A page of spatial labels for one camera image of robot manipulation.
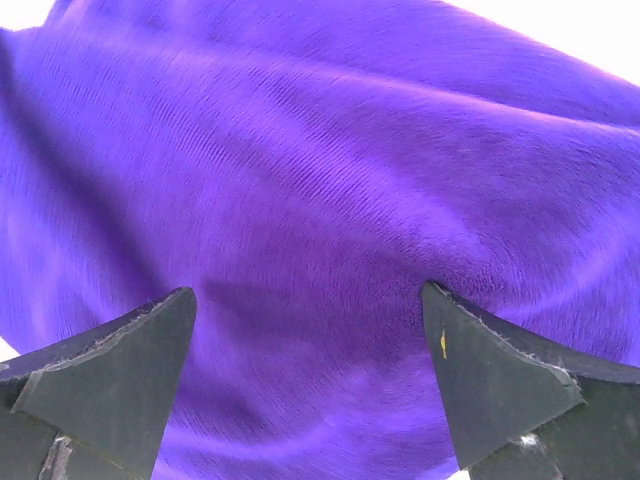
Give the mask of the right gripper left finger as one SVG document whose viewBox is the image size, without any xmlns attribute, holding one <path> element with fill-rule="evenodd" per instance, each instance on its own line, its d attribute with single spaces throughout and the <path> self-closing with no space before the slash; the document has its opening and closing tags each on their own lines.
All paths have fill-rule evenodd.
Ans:
<svg viewBox="0 0 640 480">
<path fill-rule="evenodd" d="M 197 311 L 178 288 L 1 364 L 4 479 L 148 479 Z"/>
</svg>

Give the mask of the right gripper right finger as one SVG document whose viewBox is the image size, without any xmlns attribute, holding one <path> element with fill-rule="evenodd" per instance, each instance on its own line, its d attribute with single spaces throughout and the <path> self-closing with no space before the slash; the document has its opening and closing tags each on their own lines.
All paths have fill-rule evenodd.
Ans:
<svg viewBox="0 0 640 480">
<path fill-rule="evenodd" d="M 638 480 L 639 370 L 564 347 L 427 283 L 426 339 L 472 479 Z"/>
</svg>

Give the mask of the purple towel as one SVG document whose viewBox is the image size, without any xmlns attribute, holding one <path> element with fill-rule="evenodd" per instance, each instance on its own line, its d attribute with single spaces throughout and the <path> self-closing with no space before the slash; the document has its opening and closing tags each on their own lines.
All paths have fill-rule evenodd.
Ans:
<svg viewBox="0 0 640 480">
<path fill-rule="evenodd" d="M 1 334 L 179 286 L 158 479 L 439 479 L 433 280 L 639 362 L 639 90 L 438 1 L 60 1 L 1 34 Z"/>
</svg>

